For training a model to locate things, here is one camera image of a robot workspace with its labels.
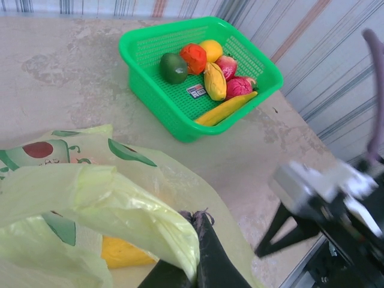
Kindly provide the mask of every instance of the red circle print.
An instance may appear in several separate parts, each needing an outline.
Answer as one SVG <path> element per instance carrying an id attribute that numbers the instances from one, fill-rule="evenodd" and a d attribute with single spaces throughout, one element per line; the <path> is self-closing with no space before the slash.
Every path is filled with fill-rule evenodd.
<path id="1" fill-rule="evenodd" d="M 47 142 L 36 142 L 23 146 L 23 150 L 32 158 L 45 158 L 52 154 L 53 146 Z"/>

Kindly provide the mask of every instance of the small label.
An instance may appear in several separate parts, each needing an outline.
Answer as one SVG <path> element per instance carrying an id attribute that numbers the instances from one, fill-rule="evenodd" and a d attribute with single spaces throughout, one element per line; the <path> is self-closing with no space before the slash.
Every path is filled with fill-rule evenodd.
<path id="1" fill-rule="evenodd" d="M 189 87 L 187 89 L 187 92 L 194 98 L 194 99 L 198 99 L 200 98 L 201 96 L 204 96 L 206 93 L 203 85 L 201 84 L 197 84 L 197 85 L 194 85 L 192 87 Z"/>

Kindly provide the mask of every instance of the yellow mango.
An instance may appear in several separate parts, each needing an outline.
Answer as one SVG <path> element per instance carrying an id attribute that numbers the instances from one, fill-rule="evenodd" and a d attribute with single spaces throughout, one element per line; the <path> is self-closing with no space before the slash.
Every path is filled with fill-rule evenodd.
<path id="1" fill-rule="evenodd" d="M 155 263 L 144 251 L 119 238 L 103 236 L 101 258 L 109 269 Z"/>
<path id="2" fill-rule="evenodd" d="M 206 112 L 197 118 L 195 122 L 204 126 L 214 126 L 227 118 L 236 110 L 240 109 L 256 95 L 257 92 L 253 91 L 249 94 L 235 96 L 230 100 L 221 103 L 219 106 L 213 108 L 212 110 Z"/>
<path id="3" fill-rule="evenodd" d="M 208 62 L 204 71 L 204 87 L 212 100 L 222 101 L 227 94 L 227 82 L 220 67 Z"/>

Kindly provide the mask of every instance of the green lime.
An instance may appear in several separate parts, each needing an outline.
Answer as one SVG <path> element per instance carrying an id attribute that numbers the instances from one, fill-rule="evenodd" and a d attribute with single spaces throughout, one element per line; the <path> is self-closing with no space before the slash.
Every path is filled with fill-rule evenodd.
<path id="1" fill-rule="evenodd" d="M 180 84 L 188 76 L 187 63 L 180 55 L 165 53 L 160 60 L 160 74 L 171 84 Z"/>

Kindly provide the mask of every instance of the table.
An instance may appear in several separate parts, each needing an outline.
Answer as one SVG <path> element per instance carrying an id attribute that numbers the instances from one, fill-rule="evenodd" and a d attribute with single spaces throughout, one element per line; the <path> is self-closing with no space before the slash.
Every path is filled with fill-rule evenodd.
<path id="1" fill-rule="evenodd" d="M 254 247 L 278 205 L 267 183 L 274 169 L 298 160 L 322 170 L 335 159 L 280 92 L 222 135 L 175 140 L 127 88 L 118 53 L 123 33 L 159 23 L 0 17 L 0 147 L 51 129 L 112 123 L 115 139 L 161 150 L 211 184 Z M 255 275 L 278 287 L 313 242 L 255 257 Z"/>

